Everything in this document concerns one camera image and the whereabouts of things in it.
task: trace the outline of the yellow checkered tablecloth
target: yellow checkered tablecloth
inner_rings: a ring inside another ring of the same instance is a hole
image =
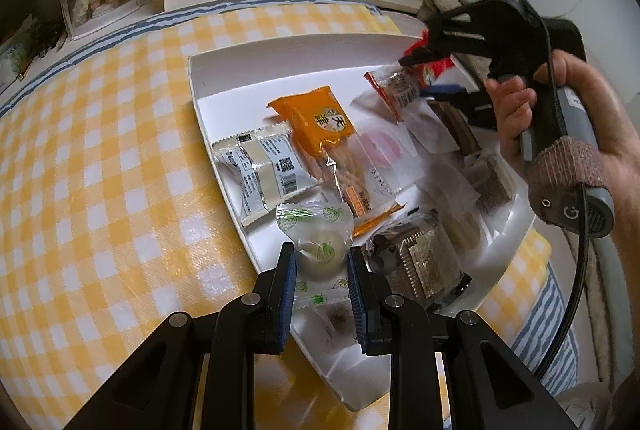
[[[216,311],[254,284],[200,137],[187,56],[397,31],[355,4],[201,16],[87,57],[0,119],[0,380],[34,430],[64,426],[169,313]],[[520,303],[508,285],[482,313],[498,333],[522,324],[544,282],[540,238],[529,233],[518,254],[533,249],[508,272]],[[263,430],[386,428],[388,396],[348,412],[292,341],[255,373]]]

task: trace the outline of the white tray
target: white tray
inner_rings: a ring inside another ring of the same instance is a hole
[[[191,57],[189,75],[193,105],[214,174],[239,236],[257,272],[276,266],[280,247],[289,239],[278,229],[274,214],[248,228],[240,225],[241,189],[226,169],[214,161],[211,144],[238,132],[278,121],[267,108],[271,100],[329,85],[348,117],[358,125],[367,117],[351,102],[370,89],[363,75],[394,63],[414,37],[387,34],[319,34],[240,44]],[[489,138],[487,143],[495,142]],[[475,309],[500,279],[533,221],[522,180],[505,227],[488,248],[465,259],[472,275],[469,289],[448,309],[455,314]],[[299,196],[300,202],[322,200],[320,192]],[[417,204],[416,188],[399,197],[407,208]],[[350,409],[360,410],[389,391],[390,357],[367,357],[354,344],[337,354],[321,354],[306,336],[306,320],[294,313],[291,334],[316,372]]]

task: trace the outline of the blue striped edge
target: blue striped edge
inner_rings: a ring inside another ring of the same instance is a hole
[[[558,330],[564,309],[564,299],[558,280],[549,265],[546,284],[533,305],[524,327],[511,346],[513,352],[529,370],[535,370],[542,360]],[[571,328],[558,355],[542,379],[542,384],[552,396],[577,384],[579,355],[574,329]]]
[[[11,111],[21,100],[29,96],[47,80],[68,68],[74,67],[87,58],[106,51],[127,40],[137,38],[146,33],[182,24],[205,15],[227,13],[258,6],[282,6],[285,4],[358,4],[365,6],[373,15],[381,14],[377,7],[365,2],[358,2],[357,0],[227,0],[214,4],[196,4],[195,6],[185,7],[176,11],[156,14],[90,42],[79,48],[78,51],[74,51],[62,58],[62,60],[57,61],[51,67],[42,71],[22,89],[18,90],[4,105],[0,106],[0,118]]]

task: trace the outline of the orange snack package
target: orange snack package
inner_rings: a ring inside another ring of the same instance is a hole
[[[345,201],[356,226],[381,222],[394,195],[360,143],[353,124],[328,86],[269,103],[293,127],[298,145],[319,167],[328,200]]]

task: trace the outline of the barcode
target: barcode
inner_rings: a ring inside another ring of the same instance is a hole
[[[413,87],[409,87],[407,90],[403,92],[398,92],[396,94],[396,101],[401,108],[405,108],[409,103],[415,100],[418,97],[417,89]]]
[[[281,172],[291,172],[293,170],[293,163],[290,157],[285,157],[279,161]]]
[[[284,194],[292,194],[298,189],[298,182],[296,181],[295,174],[285,175],[282,178],[282,187],[284,188]]]
[[[361,191],[358,195],[360,196],[360,202],[362,202],[362,206],[364,207],[364,210],[366,212],[370,212],[371,206],[369,204],[369,197],[367,193],[365,191]]]

